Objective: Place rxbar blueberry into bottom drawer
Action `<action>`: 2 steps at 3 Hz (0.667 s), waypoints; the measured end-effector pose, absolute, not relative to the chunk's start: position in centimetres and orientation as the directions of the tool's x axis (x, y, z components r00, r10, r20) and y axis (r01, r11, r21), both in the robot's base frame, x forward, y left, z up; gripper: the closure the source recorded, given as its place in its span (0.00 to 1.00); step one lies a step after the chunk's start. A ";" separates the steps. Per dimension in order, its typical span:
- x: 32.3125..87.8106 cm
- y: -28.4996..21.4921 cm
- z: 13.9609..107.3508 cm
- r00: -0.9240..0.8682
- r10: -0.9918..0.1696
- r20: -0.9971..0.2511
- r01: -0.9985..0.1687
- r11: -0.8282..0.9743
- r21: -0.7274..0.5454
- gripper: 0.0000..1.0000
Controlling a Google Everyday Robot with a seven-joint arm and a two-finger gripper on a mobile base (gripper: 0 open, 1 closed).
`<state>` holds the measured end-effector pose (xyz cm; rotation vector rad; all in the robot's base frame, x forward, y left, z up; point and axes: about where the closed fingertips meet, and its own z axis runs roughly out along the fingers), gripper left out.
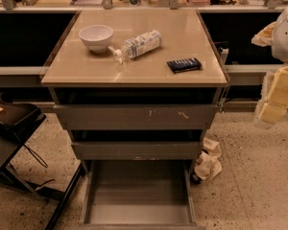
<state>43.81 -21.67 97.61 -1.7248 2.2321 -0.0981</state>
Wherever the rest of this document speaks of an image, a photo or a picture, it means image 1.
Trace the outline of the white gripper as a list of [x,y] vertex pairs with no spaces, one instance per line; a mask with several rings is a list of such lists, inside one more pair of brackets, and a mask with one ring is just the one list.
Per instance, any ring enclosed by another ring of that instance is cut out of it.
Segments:
[[[252,38],[252,44],[272,46],[272,55],[288,62],[288,7],[275,22],[270,23]],[[275,72],[268,72],[263,79],[261,99],[254,111],[256,127],[269,129],[288,111],[288,64]]]

